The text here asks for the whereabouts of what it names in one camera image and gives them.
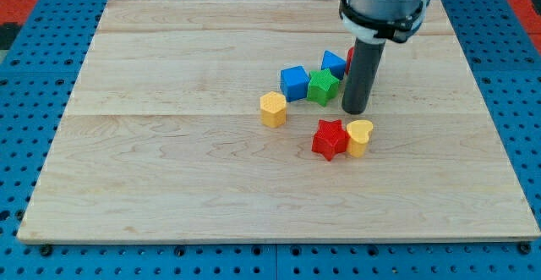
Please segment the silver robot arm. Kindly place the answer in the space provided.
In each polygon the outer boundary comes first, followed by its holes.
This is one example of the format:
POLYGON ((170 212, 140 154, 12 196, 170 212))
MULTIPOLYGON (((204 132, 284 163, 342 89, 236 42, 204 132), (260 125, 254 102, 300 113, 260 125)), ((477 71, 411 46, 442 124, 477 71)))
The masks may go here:
POLYGON ((404 43, 420 28, 430 0, 340 0, 344 27, 357 39, 378 45, 404 43))

